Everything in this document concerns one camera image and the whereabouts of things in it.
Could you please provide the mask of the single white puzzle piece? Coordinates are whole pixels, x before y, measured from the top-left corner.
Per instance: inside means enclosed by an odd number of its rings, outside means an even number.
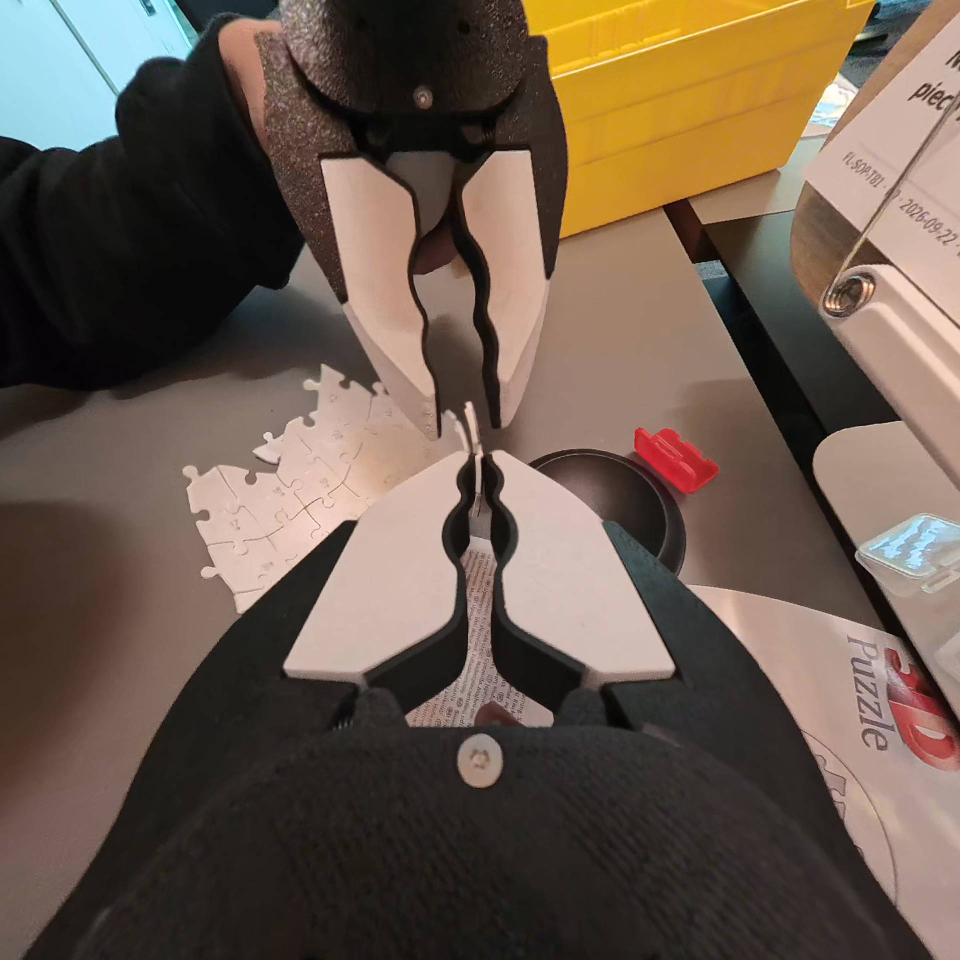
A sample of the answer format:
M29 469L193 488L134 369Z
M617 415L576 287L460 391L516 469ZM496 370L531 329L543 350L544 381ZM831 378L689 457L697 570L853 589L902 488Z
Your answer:
M464 452L470 455L474 472L474 498L468 517L472 529L479 529L484 511L483 457L478 417L474 403L467 401L459 412L442 411L439 447L444 454Z

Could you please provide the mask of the red plastic clip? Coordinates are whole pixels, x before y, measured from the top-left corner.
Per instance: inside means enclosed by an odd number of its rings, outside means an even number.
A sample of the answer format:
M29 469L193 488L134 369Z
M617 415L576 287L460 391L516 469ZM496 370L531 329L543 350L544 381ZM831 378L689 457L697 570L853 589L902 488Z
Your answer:
M685 496L698 493L720 474L716 462L670 428L654 433L636 428L633 450L647 467Z

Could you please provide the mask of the person's left forearm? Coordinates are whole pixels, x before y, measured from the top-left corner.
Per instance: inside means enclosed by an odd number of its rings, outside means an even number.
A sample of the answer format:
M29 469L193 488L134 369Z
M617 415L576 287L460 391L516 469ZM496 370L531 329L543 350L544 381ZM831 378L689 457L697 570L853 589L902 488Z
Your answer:
M186 59L143 63L117 135L2 138L1 386L93 392L198 347L305 240L234 102L214 18Z

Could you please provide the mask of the white door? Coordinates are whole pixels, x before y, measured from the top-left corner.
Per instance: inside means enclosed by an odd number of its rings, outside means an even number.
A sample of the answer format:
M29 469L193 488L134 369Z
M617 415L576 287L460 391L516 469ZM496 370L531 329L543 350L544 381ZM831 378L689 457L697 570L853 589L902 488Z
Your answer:
M114 137L139 66L185 59L197 37L176 2L3 1L2 137L73 150Z

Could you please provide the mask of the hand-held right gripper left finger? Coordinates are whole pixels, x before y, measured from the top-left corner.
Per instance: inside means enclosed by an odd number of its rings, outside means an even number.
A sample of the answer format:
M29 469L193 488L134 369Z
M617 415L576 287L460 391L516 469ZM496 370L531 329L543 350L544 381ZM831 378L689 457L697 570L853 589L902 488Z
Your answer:
M412 712L454 683L469 648L474 456L404 481L354 524L283 664L294 679L387 690Z

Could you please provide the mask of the joined white puzzle ball section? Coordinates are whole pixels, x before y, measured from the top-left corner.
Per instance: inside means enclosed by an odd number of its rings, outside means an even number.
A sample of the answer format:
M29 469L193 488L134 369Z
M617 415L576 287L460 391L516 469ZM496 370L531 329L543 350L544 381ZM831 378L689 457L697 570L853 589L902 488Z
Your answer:
M221 581L241 615L343 522L446 456L469 446L445 411L428 439L380 382L366 387L322 365L303 381L314 408L265 433L253 456L270 469L186 465L186 498L209 554L203 579Z

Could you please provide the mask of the yellow plastic bin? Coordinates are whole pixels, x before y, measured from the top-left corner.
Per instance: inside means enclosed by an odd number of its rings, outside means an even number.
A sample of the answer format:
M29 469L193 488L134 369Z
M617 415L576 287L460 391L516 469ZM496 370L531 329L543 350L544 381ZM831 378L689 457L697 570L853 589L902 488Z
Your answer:
M568 145L566 238L783 166L867 1L524 1Z

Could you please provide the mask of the person's left hand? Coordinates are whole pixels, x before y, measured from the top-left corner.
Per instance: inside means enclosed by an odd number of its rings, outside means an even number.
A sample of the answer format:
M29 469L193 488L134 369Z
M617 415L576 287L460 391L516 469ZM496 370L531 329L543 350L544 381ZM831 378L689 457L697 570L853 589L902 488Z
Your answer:
M233 101L261 154L267 157L265 133L266 79L260 55L264 37L282 35L276 19L236 18L222 26L218 49Z

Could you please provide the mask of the small clear plastic box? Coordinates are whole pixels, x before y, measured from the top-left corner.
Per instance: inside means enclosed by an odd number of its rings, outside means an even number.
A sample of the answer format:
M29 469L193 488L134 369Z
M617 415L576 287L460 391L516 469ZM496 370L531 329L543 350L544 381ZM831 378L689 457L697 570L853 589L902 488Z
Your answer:
M959 580L959 524L915 514L861 544L855 559L888 594L936 594Z

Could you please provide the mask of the black round puzzle stand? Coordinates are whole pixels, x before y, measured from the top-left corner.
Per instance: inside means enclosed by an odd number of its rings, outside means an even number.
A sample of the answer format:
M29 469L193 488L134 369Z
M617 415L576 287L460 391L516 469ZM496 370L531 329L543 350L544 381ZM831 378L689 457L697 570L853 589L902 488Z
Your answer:
M545 454L530 467L581 499L602 521L622 527L673 574L687 553L687 528L674 494L635 458L579 448Z

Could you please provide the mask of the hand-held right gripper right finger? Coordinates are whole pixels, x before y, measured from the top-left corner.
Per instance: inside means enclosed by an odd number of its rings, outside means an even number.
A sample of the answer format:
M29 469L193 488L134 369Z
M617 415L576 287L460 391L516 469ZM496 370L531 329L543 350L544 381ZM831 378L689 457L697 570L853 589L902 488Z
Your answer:
M485 455L496 558L494 665L549 712L573 690L663 681L677 668L601 517L502 450Z

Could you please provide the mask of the instruction sheet on board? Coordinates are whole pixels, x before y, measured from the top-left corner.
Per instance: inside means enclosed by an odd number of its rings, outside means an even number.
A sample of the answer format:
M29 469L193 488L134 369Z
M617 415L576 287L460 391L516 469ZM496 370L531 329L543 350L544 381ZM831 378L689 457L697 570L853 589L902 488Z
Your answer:
M827 136L829 145L959 12L959 1L932 1L861 86ZM817 308L840 272L858 232L812 186L801 189L790 234L790 263L798 286Z

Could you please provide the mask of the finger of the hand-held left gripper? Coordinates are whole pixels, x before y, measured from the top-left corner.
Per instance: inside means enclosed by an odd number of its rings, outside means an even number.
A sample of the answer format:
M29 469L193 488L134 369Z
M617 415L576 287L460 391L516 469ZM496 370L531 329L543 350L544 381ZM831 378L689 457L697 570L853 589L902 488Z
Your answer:
M454 243L474 286L488 418L502 429L522 404L548 301L530 151L493 151L455 179L452 203Z
M412 273L420 240L415 195L360 155L323 158L320 171L345 287L344 315L389 396L428 441L436 441L442 433L438 390Z

